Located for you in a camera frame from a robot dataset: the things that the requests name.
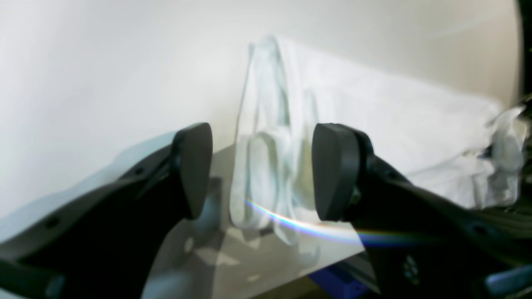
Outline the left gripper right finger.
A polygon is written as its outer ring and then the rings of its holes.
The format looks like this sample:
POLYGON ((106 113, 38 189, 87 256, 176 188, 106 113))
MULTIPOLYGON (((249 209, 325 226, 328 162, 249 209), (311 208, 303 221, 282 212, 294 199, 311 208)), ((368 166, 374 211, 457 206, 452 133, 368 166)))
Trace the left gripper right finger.
POLYGON ((351 127, 319 123, 314 200, 350 223, 384 299, 530 299, 531 250, 472 211, 415 186, 351 127))

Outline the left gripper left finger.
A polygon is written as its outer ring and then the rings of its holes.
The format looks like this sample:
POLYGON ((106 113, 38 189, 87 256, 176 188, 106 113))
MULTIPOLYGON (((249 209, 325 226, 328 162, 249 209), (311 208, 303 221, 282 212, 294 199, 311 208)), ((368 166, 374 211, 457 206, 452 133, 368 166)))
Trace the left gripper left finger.
POLYGON ((116 181, 1 244, 0 284, 27 299, 139 299, 168 232, 203 210, 212 129, 196 123, 116 181))

